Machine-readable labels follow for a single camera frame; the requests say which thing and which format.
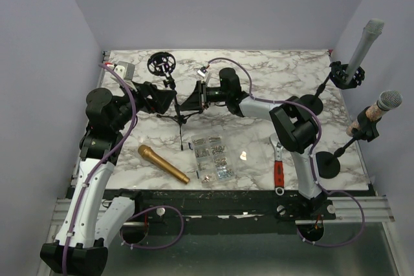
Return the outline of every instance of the microphone grille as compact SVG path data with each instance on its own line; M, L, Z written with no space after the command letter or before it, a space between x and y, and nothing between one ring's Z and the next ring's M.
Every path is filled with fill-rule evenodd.
M388 111L397 108L402 103L402 95L397 90L386 90L381 93L378 100L380 109Z
M384 21L381 19L370 19L365 29L372 34L381 34L384 24Z

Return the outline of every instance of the white microphone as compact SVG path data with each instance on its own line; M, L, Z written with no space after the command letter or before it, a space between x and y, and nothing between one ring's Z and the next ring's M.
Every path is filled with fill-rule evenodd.
M390 110L393 110L399 107L402 103L402 96L401 93L397 90L386 90L381 93L380 99L376 101L376 103L370 108L365 111L365 115L367 118L374 122L381 118L385 113ZM360 125L358 120L355 120L350 126L347 128L347 134L350 137L353 137L353 129L360 129Z
M345 70L345 73L348 74L346 84L351 82L355 72L367 55L369 48L371 48L375 39L382 33L383 27L384 21L381 19L370 19L368 24L364 27L361 40Z

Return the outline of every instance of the wall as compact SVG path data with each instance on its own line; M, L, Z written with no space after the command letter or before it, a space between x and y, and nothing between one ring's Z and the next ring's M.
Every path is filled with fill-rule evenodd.
M76 0L104 49L333 48L361 0Z
M76 161L100 47L75 0L0 7L0 273L35 275Z
M399 90L403 103L378 124L380 137L361 143L367 170L380 194L386 194L414 271L414 6L413 0L362 0L334 50L333 58L347 63L362 28L373 17L386 23L362 63L366 78L360 87L343 92L355 117L376 101L383 90Z

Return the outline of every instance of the dark gray floor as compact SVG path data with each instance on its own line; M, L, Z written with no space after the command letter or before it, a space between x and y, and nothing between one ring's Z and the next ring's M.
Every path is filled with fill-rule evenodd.
M331 224L321 241L341 242L359 230L358 224ZM148 237L152 246L172 237ZM296 235L186 235L158 251L131 251L115 238L109 248L105 276L135 275L398 275L381 224L367 226L350 246L323 249L302 243Z

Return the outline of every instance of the marble table top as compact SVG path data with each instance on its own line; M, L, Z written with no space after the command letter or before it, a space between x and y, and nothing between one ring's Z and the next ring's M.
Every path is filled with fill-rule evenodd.
M112 51L109 61L126 61L136 65L134 81L149 81L164 88L162 77L151 75L146 67L150 55L156 50ZM199 79L195 69L212 58L231 58L249 71L253 80L253 93L274 100L285 100L293 95L313 94L317 86L329 73L330 59L326 50L170 50L177 61L173 73L177 84L178 100L183 102L193 91ZM222 68L235 68L243 90L248 90L248 79L243 71L231 63L217 61L209 71L212 73L209 86L219 86L218 73ZM115 95L122 95L118 84L109 73L105 73L102 87ZM349 124L340 91L331 83L321 95L324 110L319 115L322 124L322 138L316 151L334 152L345 144L349 137L345 129ZM166 113L174 115L173 105ZM233 143L247 146L247 157L252 159L244 169L236 172L236 178L226 182L202 184L197 179L197 164L187 142L195 134L209 131L231 133ZM125 142L118 164L107 183L107 189L229 189L269 190L274 188L274 152L269 142L274 133L271 122L255 118L240 118L227 111L226 107L210 107L202 114L192 116L182 127L184 150L180 150L179 126L168 119L157 118L154 114L138 113L138 125ZM185 185L153 164L143 160L137 153L140 144L146 144L163 156L191 179ZM327 189L365 190L369 180L364 174L356 145L352 145L340 158L341 172L333 179L322 179ZM297 189L298 179L292 157L283 152L285 189Z

